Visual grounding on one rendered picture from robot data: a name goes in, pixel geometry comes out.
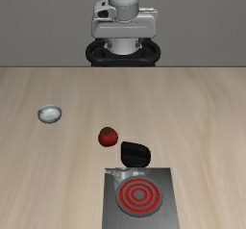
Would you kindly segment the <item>red tomato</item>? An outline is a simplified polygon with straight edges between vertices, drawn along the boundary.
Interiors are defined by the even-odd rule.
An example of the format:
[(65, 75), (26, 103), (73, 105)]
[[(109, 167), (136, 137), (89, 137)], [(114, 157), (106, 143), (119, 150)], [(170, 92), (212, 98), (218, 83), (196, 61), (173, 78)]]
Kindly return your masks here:
[(118, 134), (111, 127), (104, 127), (98, 135), (99, 143), (104, 147), (111, 147), (117, 144)]

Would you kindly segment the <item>white bowl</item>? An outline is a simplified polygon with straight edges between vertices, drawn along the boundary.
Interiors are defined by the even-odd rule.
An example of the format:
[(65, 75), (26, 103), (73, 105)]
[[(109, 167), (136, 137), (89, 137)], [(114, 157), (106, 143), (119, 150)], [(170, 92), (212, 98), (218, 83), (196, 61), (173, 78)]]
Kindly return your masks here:
[(45, 105), (37, 111), (37, 117), (43, 123), (55, 123), (61, 119), (62, 109), (56, 105)]

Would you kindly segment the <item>grey stove plate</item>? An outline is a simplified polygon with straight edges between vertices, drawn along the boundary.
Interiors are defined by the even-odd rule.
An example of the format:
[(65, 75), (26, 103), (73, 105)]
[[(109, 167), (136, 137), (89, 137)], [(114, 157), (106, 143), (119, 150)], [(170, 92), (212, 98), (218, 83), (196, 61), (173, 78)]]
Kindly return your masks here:
[(180, 229), (171, 170), (106, 168), (102, 229)]

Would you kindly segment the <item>black rounded block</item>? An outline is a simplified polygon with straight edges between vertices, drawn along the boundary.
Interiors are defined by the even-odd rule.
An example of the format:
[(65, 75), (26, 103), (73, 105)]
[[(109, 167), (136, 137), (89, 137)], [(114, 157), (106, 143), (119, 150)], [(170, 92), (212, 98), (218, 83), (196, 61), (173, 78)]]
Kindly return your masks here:
[(126, 167), (146, 167), (151, 162), (151, 151), (143, 144), (123, 141), (121, 162)]

